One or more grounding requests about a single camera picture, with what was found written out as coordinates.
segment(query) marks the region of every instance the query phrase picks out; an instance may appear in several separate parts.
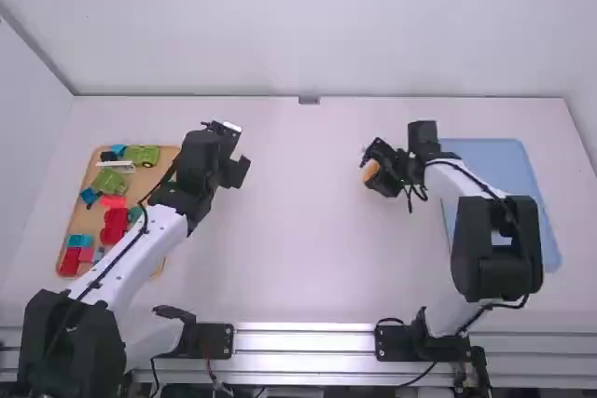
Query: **blue block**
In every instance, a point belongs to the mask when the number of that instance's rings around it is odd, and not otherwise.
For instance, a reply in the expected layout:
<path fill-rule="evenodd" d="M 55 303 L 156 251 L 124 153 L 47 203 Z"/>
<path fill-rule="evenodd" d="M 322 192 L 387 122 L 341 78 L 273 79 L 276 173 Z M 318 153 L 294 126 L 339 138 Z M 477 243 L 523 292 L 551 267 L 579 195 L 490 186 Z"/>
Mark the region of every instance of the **blue block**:
<path fill-rule="evenodd" d="M 127 220 L 129 223 L 136 223 L 142 214 L 143 211 L 141 210 L 141 207 L 132 207 L 127 212 Z"/>
<path fill-rule="evenodd" d="M 113 144 L 112 146 L 110 146 L 110 149 L 119 157 L 122 157 L 126 148 L 127 146 L 125 144 Z"/>
<path fill-rule="evenodd" d="M 100 247 L 93 251 L 93 264 L 96 265 L 105 255 L 105 248 Z"/>
<path fill-rule="evenodd" d="M 93 244 L 92 235 L 75 234 L 66 238 L 66 247 L 89 247 Z"/>
<path fill-rule="evenodd" d="M 81 198 L 87 205 L 91 205 L 95 200 L 97 200 L 97 194 L 93 188 L 88 187 L 81 191 Z"/>

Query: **red block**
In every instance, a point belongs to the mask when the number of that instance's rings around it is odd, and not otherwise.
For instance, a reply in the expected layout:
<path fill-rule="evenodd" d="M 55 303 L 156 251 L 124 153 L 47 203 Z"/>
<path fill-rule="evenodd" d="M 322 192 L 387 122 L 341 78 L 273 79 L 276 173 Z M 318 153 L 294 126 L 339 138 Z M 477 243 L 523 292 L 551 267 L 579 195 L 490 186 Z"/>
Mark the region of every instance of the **red block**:
<path fill-rule="evenodd" d="M 93 262 L 93 248 L 83 247 L 78 255 L 78 261 L 81 263 L 92 263 Z"/>
<path fill-rule="evenodd" d="M 124 232 L 126 228 L 121 227 L 104 227 L 100 230 L 100 241 L 102 244 L 107 244 L 110 246 L 115 245 L 120 239 L 124 236 Z"/>
<path fill-rule="evenodd" d="M 60 264 L 59 272 L 64 277 L 75 277 L 76 272 L 78 271 L 78 257 L 81 253 L 80 247 L 69 247 L 66 249 L 66 253 L 62 258 L 62 263 Z"/>
<path fill-rule="evenodd" d="M 100 205 L 105 207 L 122 208 L 127 205 L 127 199 L 124 196 L 102 195 L 100 196 Z"/>
<path fill-rule="evenodd" d="M 104 213 L 105 227 L 100 231 L 103 244 L 114 245 L 120 241 L 127 231 L 127 212 L 126 208 L 117 208 Z"/>

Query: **blue mat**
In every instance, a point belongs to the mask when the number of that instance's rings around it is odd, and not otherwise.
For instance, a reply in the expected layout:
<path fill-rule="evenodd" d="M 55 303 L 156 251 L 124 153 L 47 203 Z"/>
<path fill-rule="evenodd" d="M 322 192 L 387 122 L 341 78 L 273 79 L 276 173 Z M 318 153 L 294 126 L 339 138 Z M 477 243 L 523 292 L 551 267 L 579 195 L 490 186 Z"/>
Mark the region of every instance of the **blue mat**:
<path fill-rule="evenodd" d="M 541 251 L 545 272 L 562 265 L 562 255 L 549 225 L 545 203 L 524 145 L 516 139 L 440 139 L 442 151 L 456 153 L 470 170 L 485 182 L 510 194 L 531 196 L 539 209 Z M 456 222 L 456 204 L 442 203 L 450 246 Z M 494 236 L 499 243 L 503 239 Z"/>

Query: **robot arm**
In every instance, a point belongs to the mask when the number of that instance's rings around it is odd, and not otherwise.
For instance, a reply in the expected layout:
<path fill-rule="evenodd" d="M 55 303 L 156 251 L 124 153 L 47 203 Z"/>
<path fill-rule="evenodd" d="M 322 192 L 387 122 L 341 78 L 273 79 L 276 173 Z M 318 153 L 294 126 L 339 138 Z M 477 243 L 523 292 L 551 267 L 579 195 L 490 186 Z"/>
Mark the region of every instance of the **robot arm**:
<path fill-rule="evenodd" d="M 240 188 L 250 167 L 245 157 L 230 159 L 239 127 L 202 124 L 205 129 L 187 134 L 160 183 L 139 200 L 143 215 L 107 256 L 66 290 L 42 290 L 27 304 L 18 373 L 22 392 L 104 398 L 140 363 L 199 349 L 189 345 L 198 335 L 188 312 L 156 307 L 141 326 L 128 330 L 123 315 L 161 259 L 210 212 L 216 190 Z"/>
<path fill-rule="evenodd" d="M 480 359 L 482 349 L 470 347 L 466 335 L 470 325 L 490 309 L 522 308 L 543 283 L 535 201 L 488 185 L 457 155 L 442 152 L 434 121 L 409 124 L 408 151 L 376 138 L 361 167 L 368 188 L 387 198 L 404 190 L 411 212 L 411 193 L 427 200 L 427 189 L 457 211 L 450 250 L 454 287 L 422 307 L 410 325 L 378 327 L 378 360 L 463 363 L 473 352 Z M 509 243 L 494 242 L 493 233 Z"/>

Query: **green toy car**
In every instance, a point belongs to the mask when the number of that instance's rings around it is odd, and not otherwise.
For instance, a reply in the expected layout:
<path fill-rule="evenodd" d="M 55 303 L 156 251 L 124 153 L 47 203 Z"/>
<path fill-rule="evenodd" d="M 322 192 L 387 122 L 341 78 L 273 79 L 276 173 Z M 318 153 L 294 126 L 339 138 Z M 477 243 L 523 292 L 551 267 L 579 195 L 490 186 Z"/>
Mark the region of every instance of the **green toy car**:
<path fill-rule="evenodd" d="M 91 187 L 104 195 L 124 196 L 129 186 L 122 174 L 112 168 L 103 168 L 93 179 Z"/>
<path fill-rule="evenodd" d="M 122 160 L 130 160 L 136 166 L 152 168 L 158 163 L 159 157 L 160 148 L 158 146 L 132 144 L 124 150 Z"/>

